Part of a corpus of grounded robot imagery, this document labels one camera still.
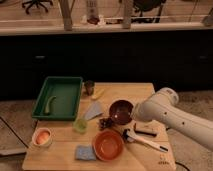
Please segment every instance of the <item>brown bowl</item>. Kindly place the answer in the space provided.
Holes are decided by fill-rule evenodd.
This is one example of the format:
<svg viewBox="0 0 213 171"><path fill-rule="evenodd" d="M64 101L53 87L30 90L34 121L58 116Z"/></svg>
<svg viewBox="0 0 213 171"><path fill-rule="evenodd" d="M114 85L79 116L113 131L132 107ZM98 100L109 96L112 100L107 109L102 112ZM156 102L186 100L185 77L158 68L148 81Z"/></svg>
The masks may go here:
<svg viewBox="0 0 213 171"><path fill-rule="evenodd" d="M127 100L115 101L109 109L109 116L115 124L125 125L132 121L130 117L133 105Z"/></svg>
<svg viewBox="0 0 213 171"><path fill-rule="evenodd" d="M104 130L94 137L92 145L100 160L111 161L121 154L124 142L118 132Z"/></svg>

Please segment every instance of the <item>orange bowl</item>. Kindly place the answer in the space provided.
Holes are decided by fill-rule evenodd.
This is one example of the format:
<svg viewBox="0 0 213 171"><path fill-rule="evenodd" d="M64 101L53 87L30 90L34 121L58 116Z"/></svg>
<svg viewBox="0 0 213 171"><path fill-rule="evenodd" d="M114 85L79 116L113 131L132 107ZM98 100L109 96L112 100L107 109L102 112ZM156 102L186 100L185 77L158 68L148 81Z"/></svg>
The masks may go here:
<svg viewBox="0 0 213 171"><path fill-rule="evenodd" d="M32 136L32 142L39 147L49 146L52 143L50 130L48 128L38 128Z"/></svg>
<svg viewBox="0 0 213 171"><path fill-rule="evenodd" d="M100 160L110 161L114 160L121 154L124 142L118 132L104 130L94 137L92 145Z"/></svg>

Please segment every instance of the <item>green cup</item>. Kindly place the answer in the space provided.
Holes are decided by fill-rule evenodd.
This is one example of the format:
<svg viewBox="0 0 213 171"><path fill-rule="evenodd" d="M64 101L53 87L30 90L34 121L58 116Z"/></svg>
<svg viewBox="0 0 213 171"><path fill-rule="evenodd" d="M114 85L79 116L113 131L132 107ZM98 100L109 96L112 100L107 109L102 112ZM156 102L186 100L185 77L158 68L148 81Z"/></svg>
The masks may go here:
<svg viewBox="0 0 213 171"><path fill-rule="evenodd" d="M87 128L87 121L84 118L76 119L73 123L73 128L79 133L85 133Z"/></svg>

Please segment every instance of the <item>chair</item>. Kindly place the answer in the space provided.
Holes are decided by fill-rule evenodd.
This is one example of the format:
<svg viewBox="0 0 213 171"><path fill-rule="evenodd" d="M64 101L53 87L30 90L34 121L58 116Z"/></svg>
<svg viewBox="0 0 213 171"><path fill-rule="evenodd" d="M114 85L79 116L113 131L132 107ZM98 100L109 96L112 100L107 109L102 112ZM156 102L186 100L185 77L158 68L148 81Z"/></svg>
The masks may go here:
<svg viewBox="0 0 213 171"><path fill-rule="evenodd" d="M159 7L158 14L154 18L139 18L133 19L132 22L139 23L159 23L161 12L163 10L163 4L166 0L134 0L133 7L136 13L140 13L139 17L143 17L143 12L151 11L153 8Z"/></svg>
<svg viewBox="0 0 213 171"><path fill-rule="evenodd" d="M48 12L47 7L44 6L42 2L49 2L50 5L53 5L53 1L52 1L52 0L29 0L29 1L27 1L27 2L23 2L23 3L22 3L22 8L25 8L25 5L29 4L29 5L27 6L27 8L25 9L25 12L26 12L27 14L30 14L29 9L30 9L33 5L36 5L37 8L39 8L39 6L41 6L41 7L44 8L45 12Z"/></svg>

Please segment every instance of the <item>floor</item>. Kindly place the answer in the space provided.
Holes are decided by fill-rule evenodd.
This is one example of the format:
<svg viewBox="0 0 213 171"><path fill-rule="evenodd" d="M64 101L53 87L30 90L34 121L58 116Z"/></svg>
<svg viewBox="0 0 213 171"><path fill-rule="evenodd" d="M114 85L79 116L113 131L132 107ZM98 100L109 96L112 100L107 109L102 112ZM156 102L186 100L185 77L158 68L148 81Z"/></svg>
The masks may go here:
<svg viewBox="0 0 213 171"><path fill-rule="evenodd" d="M179 92L178 108L213 121L213 91ZM2 101L0 116L16 130L16 133L28 144L35 128L31 118L35 101ZM0 122L0 149L24 147L23 144ZM212 171L213 153L179 132L169 129L175 160L187 166L191 171ZM2 171L21 171L24 155L0 157ZM177 171L185 169L177 165Z"/></svg>
<svg viewBox="0 0 213 171"><path fill-rule="evenodd" d="M54 5L45 3L49 9L45 13L43 8L37 9L34 6L27 15L22 8L21 3L27 0L6 0L0 3L0 29L5 28L29 28L29 27L53 27L62 26L63 21L58 4L58 0L53 0ZM103 15L107 21L117 21L123 17L123 3L120 0L98 0L99 14ZM213 0L167 0L164 4L161 23L174 22L200 22L208 15L213 7ZM158 13L159 8L154 8L151 11L144 12L144 17L153 17ZM71 13L74 25L79 25L82 22L83 16L86 15L85 0L76 0ZM133 12L133 16L138 17L139 13Z"/></svg>

